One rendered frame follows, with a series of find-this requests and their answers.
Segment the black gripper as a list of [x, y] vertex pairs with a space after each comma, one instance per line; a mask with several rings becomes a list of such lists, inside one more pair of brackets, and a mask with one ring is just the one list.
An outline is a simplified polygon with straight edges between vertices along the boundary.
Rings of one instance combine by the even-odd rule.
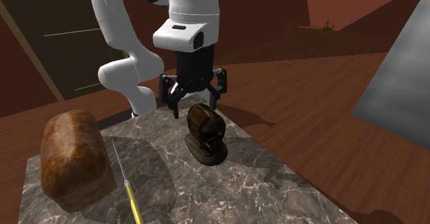
[[[178, 119], [178, 102], [187, 93], [200, 92], [206, 88], [210, 92], [209, 106], [216, 109], [216, 103], [221, 95], [227, 92], [227, 71], [224, 68], [213, 70], [214, 45], [200, 48], [194, 52], [175, 52], [176, 75], [160, 74], [159, 94], [161, 103], [166, 103]], [[217, 86], [210, 83], [214, 75], [217, 78]]]

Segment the dark brown door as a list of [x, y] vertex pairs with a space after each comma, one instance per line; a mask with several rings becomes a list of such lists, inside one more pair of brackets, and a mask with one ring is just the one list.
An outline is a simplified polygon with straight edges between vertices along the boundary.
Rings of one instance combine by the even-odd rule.
[[99, 68], [124, 57], [105, 42], [91, 0], [1, 1], [65, 100], [102, 90]]

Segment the brown bread loaf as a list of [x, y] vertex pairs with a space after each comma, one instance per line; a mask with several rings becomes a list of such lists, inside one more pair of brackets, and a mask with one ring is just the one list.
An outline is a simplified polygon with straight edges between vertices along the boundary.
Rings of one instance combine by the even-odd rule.
[[66, 212], [83, 210], [115, 187], [103, 138], [91, 112], [71, 110], [44, 127], [41, 187]]

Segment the grey slab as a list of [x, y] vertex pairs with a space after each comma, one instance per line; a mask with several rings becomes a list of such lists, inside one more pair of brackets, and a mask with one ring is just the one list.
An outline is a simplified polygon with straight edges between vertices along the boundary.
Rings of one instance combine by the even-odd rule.
[[430, 0], [420, 0], [352, 114], [430, 151]]

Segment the yellow-handled thin metal tool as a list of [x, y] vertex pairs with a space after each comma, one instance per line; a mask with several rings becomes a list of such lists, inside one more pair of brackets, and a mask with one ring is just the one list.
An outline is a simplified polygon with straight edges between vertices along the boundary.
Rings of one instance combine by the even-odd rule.
[[131, 183], [128, 181], [128, 179], [127, 179], [127, 177], [125, 175], [125, 171], [123, 169], [123, 165], [121, 163], [118, 151], [117, 151], [116, 146], [115, 146], [115, 144], [114, 144], [113, 141], [112, 141], [112, 146], [114, 148], [114, 152], [115, 152], [115, 155], [116, 155], [119, 167], [121, 169], [121, 174], [123, 176], [123, 185], [124, 185], [125, 191], [127, 193], [128, 200], [130, 202], [130, 207], [131, 207], [131, 210], [132, 210], [132, 213], [133, 213], [133, 216], [134, 216], [135, 223], [136, 224], [145, 224], [144, 220], [143, 220], [143, 217], [142, 217], [142, 214], [141, 214], [141, 211], [139, 210], [139, 204], [138, 204], [138, 202], [136, 200], [136, 197], [134, 195]]

